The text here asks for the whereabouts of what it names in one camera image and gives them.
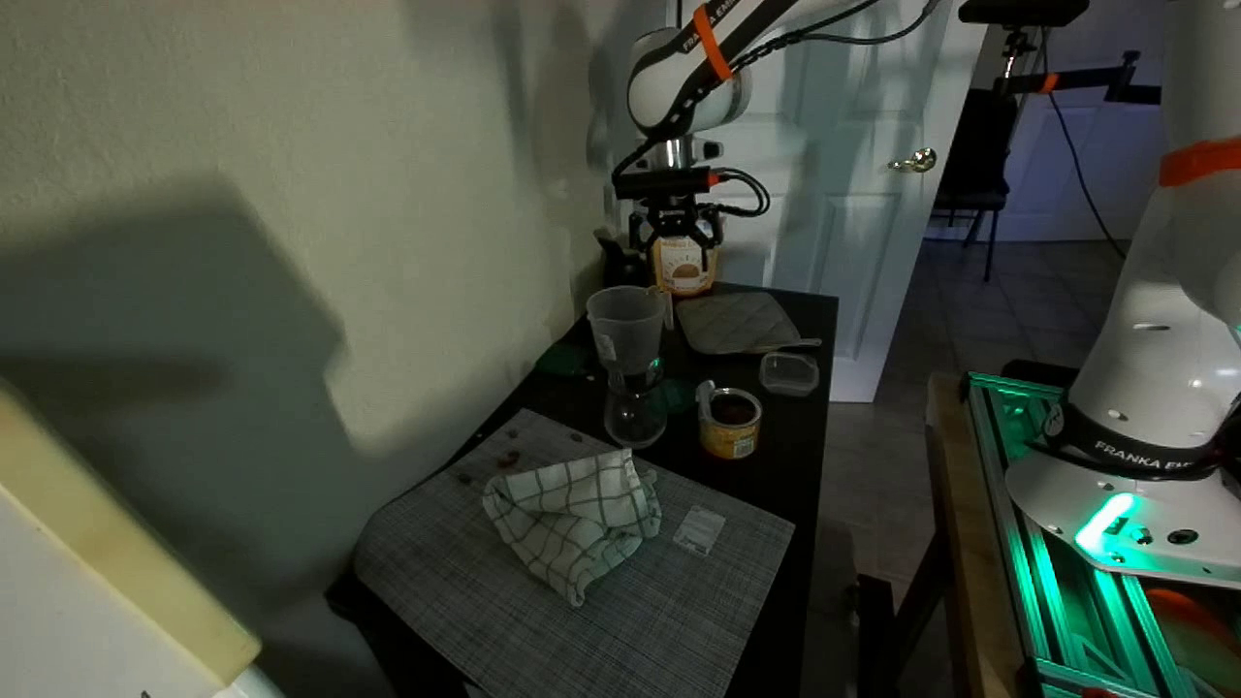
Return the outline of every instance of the black table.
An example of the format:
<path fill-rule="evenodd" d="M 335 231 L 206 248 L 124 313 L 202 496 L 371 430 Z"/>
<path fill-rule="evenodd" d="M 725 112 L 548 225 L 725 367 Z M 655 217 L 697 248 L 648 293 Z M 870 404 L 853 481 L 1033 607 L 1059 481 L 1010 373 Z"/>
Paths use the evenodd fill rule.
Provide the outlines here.
<path fill-rule="evenodd" d="M 803 350 L 820 359 L 822 384 L 803 397 L 769 397 L 755 379 L 759 358 L 703 358 L 684 336 L 662 340 L 662 390 L 667 390 L 667 435 L 639 451 L 644 460 L 675 470 L 697 485 L 769 508 L 794 523 L 792 547 L 769 592 L 769 606 L 743 645 L 742 668 L 730 694 L 800 694 L 803 680 L 803 636 L 816 570 L 816 523 L 820 523 L 820 481 L 822 481 L 822 435 L 826 435 L 826 390 L 833 353 L 833 297 L 783 293 L 776 301 L 808 336 L 822 336 L 820 350 Z M 763 398 L 759 451 L 750 460 L 716 460 L 697 451 L 695 386 L 703 379 L 750 386 Z M 485 420 L 485 428 L 449 457 L 456 460 L 482 439 L 499 430 L 521 406 L 577 428 L 595 439 L 601 430 L 605 379 L 595 358 L 589 327 L 577 323 L 556 340 L 526 379 Z M 399 694 L 463 694 L 463 675 L 425 646 L 375 592 L 368 592 L 348 570 L 331 585 L 331 606 L 362 629 L 380 668 Z"/>

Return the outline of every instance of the green light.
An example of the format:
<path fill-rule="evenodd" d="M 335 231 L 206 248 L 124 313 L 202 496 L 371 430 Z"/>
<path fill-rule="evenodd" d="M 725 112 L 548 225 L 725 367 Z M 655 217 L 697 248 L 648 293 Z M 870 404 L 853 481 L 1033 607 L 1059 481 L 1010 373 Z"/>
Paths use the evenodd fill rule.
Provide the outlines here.
<path fill-rule="evenodd" d="M 1134 508 L 1134 491 L 1116 491 L 1103 505 L 1091 523 L 1074 536 L 1085 553 L 1103 552 L 1103 536 Z"/>

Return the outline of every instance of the chair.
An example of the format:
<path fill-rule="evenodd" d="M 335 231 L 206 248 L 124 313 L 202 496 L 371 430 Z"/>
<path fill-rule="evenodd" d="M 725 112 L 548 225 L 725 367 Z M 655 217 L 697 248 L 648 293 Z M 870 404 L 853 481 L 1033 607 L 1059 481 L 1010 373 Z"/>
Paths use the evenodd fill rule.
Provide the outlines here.
<path fill-rule="evenodd" d="M 994 213 L 990 242 L 984 242 L 984 273 L 981 273 L 984 282 L 994 279 L 1001 213 L 1010 200 L 1004 163 L 1010 163 L 1012 124 L 1016 124 L 1016 102 L 1010 93 L 971 90 L 959 121 L 959 134 L 933 194 L 933 211 L 950 211 L 950 213 L 975 211 L 975 225 L 960 248 L 977 242 L 981 217 Z"/>

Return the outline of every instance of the cup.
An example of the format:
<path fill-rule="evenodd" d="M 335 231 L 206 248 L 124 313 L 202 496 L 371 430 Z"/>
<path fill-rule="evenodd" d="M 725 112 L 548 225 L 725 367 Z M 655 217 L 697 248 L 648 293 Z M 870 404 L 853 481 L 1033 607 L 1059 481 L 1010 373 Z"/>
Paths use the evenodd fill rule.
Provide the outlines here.
<path fill-rule="evenodd" d="M 609 373 L 605 430 L 644 451 L 667 430 L 658 390 L 662 297 L 655 286 L 605 286 L 586 297 L 596 359 Z"/>
<path fill-rule="evenodd" d="M 697 384 L 697 447 L 725 460 L 743 460 L 759 451 L 763 404 L 742 386 Z"/>

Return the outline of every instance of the glass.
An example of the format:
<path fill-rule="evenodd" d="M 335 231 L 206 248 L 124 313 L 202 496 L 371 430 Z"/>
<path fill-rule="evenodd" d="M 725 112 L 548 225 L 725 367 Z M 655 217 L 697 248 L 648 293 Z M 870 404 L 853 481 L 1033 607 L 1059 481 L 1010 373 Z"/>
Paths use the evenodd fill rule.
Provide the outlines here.
<path fill-rule="evenodd" d="M 667 430 L 658 397 L 662 297 L 655 286 L 605 286 L 586 297 L 596 359 L 609 373 L 605 430 L 644 451 Z"/>

